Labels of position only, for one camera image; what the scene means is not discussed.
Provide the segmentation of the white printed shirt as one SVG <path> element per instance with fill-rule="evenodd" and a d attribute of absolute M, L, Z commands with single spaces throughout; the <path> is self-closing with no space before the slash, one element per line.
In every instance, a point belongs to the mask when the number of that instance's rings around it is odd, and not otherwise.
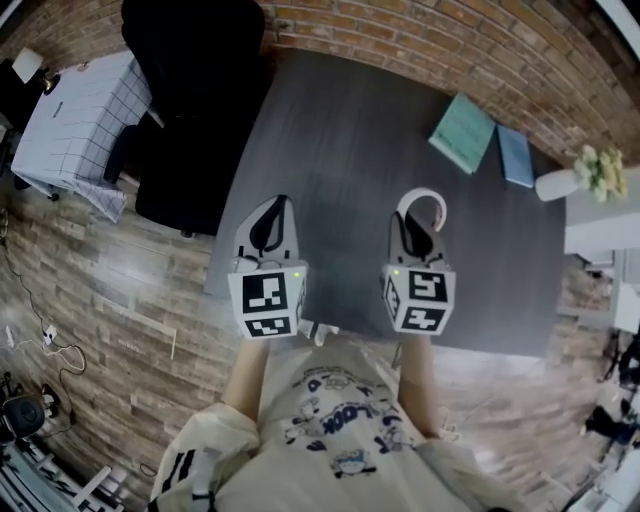
<path fill-rule="evenodd" d="M 256 422 L 221 399 L 167 447 L 145 512 L 526 512 L 473 452 L 426 439 L 361 343 L 270 342 Z"/>

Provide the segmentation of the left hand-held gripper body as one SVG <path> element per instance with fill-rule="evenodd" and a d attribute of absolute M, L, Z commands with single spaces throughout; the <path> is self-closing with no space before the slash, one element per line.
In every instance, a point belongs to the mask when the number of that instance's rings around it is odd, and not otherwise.
<path fill-rule="evenodd" d="M 228 274 L 235 320 L 247 339 L 294 336 L 306 299 L 308 265 L 236 257 Z"/>

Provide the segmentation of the round dark stool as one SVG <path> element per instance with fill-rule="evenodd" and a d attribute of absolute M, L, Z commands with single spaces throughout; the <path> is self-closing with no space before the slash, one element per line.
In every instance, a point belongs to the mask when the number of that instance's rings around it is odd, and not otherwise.
<path fill-rule="evenodd" d="M 37 400 L 29 396 L 10 398 L 0 407 L 0 444 L 28 438 L 44 422 L 45 412 Z"/>

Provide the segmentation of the white metal frame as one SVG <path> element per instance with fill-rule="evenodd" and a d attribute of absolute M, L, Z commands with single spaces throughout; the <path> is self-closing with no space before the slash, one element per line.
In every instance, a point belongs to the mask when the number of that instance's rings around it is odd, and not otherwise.
<path fill-rule="evenodd" d="M 82 487 L 71 500 L 72 506 L 79 510 L 80 506 L 89 498 L 89 496 L 102 484 L 102 482 L 110 476 L 113 468 L 109 465 L 103 466 L 93 478 Z"/>

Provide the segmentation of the black tripod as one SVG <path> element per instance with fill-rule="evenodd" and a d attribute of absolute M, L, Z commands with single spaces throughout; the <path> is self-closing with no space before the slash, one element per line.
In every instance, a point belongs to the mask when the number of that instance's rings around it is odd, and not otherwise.
<path fill-rule="evenodd" d="M 633 334 L 631 343 L 621 352 L 619 329 L 613 330 L 609 337 L 609 348 L 613 349 L 610 353 L 610 365 L 601 382 L 606 382 L 614 377 L 615 370 L 618 371 L 618 383 L 621 387 L 627 389 L 640 386 L 640 332 Z"/>

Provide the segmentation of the teal book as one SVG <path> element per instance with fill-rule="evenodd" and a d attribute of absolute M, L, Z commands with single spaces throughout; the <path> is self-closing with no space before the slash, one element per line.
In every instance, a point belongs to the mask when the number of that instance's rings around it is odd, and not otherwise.
<path fill-rule="evenodd" d="M 467 175 L 477 172 L 496 123 L 464 93 L 449 104 L 429 143 Z"/>

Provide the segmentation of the small table with checked cloth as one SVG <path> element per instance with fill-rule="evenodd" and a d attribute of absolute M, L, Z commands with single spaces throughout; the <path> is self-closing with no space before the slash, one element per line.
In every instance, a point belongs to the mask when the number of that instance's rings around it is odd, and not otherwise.
<path fill-rule="evenodd" d="M 121 131 L 139 123 L 151 92 L 130 51 L 63 70 L 60 81 L 40 97 L 18 144 L 11 171 L 51 196 L 59 189 L 92 203 L 111 221 L 127 199 L 103 179 Z"/>

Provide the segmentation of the person's right forearm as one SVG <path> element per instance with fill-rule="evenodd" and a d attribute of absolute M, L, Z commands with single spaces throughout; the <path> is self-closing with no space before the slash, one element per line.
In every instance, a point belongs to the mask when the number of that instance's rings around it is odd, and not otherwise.
<path fill-rule="evenodd" d="M 423 437 L 440 437 L 433 346 L 428 336 L 412 335 L 401 342 L 398 402 Z"/>

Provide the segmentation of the white shade table lamp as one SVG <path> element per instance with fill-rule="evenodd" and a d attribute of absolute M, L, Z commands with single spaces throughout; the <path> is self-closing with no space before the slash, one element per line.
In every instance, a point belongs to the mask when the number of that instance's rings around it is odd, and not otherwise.
<path fill-rule="evenodd" d="M 59 82 L 57 74 L 50 74 L 43 66 L 44 57 L 28 47 L 21 49 L 14 59 L 12 69 L 24 84 L 30 81 L 40 87 L 44 95 L 49 95 Z"/>

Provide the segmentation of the white vase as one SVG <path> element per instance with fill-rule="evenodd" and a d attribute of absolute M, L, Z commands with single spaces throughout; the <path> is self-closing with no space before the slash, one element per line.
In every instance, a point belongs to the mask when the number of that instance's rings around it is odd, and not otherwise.
<path fill-rule="evenodd" d="M 579 188 L 578 177 L 573 169 L 547 173 L 537 178 L 534 184 L 535 192 L 543 202 L 565 198 Z"/>

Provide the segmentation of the white tape roll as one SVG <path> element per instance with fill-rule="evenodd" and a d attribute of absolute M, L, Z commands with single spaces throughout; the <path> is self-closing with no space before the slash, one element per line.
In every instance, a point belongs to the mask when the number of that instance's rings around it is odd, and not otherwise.
<path fill-rule="evenodd" d="M 436 201 L 436 216 L 432 226 L 436 232 L 439 232 L 443 228 L 447 219 L 447 204 L 441 194 L 430 188 L 419 187 L 409 190 L 398 202 L 396 212 L 402 219 L 405 219 L 410 206 L 421 198 L 428 198 Z"/>

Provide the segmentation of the blue book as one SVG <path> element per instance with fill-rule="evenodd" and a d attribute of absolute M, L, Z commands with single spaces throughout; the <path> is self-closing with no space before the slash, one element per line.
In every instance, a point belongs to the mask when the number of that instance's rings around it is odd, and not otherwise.
<path fill-rule="evenodd" d="M 504 125 L 497 126 L 505 179 L 526 188 L 534 187 L 534 173 L 530 146 L 527 137 Z"/>

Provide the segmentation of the pale flower bunch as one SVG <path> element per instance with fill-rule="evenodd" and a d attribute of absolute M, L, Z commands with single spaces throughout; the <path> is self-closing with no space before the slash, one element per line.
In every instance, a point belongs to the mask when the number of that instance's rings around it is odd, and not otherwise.
<path fill-rule="evenodd" d="M 579 186 L 589 191 L 598 203 L 611 198 L 625 199 L 628 193 L 622 152 L 614 147 L 597 150 L 584 145 L 574 161 Z"/>

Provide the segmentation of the tall black office chair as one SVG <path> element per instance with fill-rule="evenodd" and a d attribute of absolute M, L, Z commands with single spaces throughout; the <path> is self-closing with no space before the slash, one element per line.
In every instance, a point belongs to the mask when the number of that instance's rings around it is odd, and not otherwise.
<path fill-rule="evenodd" d="M 135 211 L 213 236 L 268 89 L 256 0 L 123 0 L 122 35 L 151 92 L 116 139 L 104 176 L 140 173 Z"/>

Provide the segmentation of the person's left forearm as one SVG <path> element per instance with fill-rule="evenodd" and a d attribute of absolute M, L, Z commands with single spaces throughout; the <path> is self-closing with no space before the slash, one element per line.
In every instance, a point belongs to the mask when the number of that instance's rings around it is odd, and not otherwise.
<path fill-rule="evenodd" d="M 254 422 L 258 420 L 269 352 L 268 339 L 242 341 L 221 397 L 225 405 Z"/>

